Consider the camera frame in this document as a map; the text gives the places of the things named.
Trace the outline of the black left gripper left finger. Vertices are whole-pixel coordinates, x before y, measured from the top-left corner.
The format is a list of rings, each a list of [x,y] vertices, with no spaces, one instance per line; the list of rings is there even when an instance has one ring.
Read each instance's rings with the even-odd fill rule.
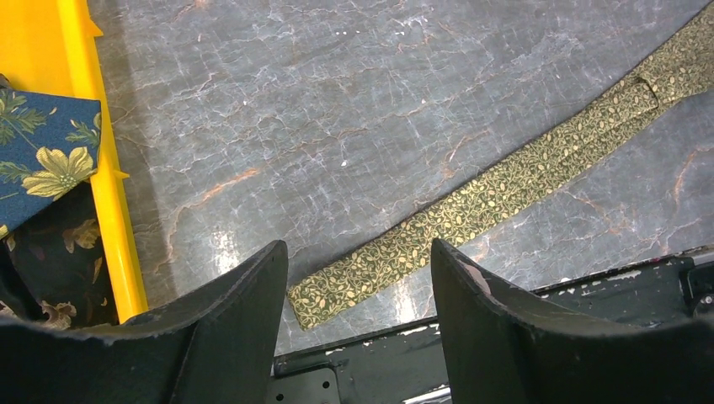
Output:
[[[288,272],[276,240],[119,326],[1,321],[4,403],[261,403]]]

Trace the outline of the olive green leaf-pattern tie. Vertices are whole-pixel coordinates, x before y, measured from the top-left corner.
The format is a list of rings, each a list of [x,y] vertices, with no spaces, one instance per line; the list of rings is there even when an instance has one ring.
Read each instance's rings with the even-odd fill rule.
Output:
[[[583,110],[291,286],[287,299],[299,326],[328,322],[425,267],[435,238],[459,247],[517,215],[712,86],[713,7],[707,5]]]

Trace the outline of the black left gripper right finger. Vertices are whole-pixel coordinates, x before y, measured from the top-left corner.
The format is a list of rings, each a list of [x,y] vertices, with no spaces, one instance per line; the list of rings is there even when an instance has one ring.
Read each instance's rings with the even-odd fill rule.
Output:
[[[431,274],[456,403],[710,403],[713,311],[647,327],[545,300],[448,242]]]

